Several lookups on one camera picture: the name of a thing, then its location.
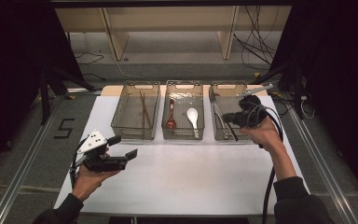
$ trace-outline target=human hand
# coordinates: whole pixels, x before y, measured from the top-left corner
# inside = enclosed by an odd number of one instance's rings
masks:
[[[89,171],[86,166],[80,165],[72,194],[81,202],[84,202],[92,192],[101,186],[105,179],[118,173],[120,171],[96,173]]]
[[[253,142],[255,144],[263,145],[266,151],[270,151],[282,144],[275,125],[269,117],[263,119],[257,128],[241,128],[241,132],[251,135]]]

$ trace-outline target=white plastic spoon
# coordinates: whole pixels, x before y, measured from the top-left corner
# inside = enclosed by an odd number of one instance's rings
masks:
[[[199,130],[197,129],[197,119],[199,118],[199,113],[197,112],[197,110],[195,108],[189,108],[187,110],[187,117],[188,119],[191,121],[191,123],[193,124],[193,128],[194,128],[194,136],[196,138],[199,138]]]

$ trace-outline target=person's arm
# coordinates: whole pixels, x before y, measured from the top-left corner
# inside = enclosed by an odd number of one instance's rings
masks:
[[[318,197],[309,195],[303,179],[296,175],[286,147],[271,119],[266,117],[257,128],[242,128],[241,131],[250,134],[255,144],[263,145],[272,159],[278,180],[274,183],[277,195],[274,207],[276,223],[330,223],[324,203]]]
[[[269,117],[266,117],[256,129],[242,128],[241,131],[250,134],[255,144],[263,145],[271,156],[278,180],[296,176],[286,147]]]
[[[74,222],[83,207],[83,202],[91,193],[100,187],[105,179],[118,173],[119,171],[95,173],[81,165],[72,193],[68,194],[60,207],[44,211],[33,223],[66,224]]]

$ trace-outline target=spoon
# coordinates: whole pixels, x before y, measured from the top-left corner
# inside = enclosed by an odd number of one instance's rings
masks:
[[[197,112],[197,110],[195,108],[189,108],[187,110],[187,117],[188,119],[191,121],[191,123],[193,124],[193,128],[194,128],[194,136],[196,138],[199,138],[199,130],[197,129],[197,118],[199,117],[199,113]]]
[[[173,119],[173,99],[170,100],[170,117],[168,118],[165,126],[169,129],[176,128],[176,121]]]

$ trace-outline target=white table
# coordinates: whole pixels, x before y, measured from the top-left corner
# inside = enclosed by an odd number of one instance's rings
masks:
[[[269,96],[259,96],[263,105],[275,109]],[[114,135],[110,126],[118,96],[99,96],[89,116],[82,139],[92,130],[104,137]],[[263,199],[272,167],[269,154],[249,141],[221,143],[213,138],[209,100],[204,98],[205,130],[199,142],[172,142],[162,137],[164,99],[158,113],[156,138],[147,142],[123,141],[110,147],[111,156],[138,148],[138,157],[125,171],[103,182],[86,201],[82,213],[106,216],[244,216],[262,214]],[[302,176],[292,148],[284,144]],[[66,176],[55,207],[72,190]],[[272,189],[268,213],[276,203]]]

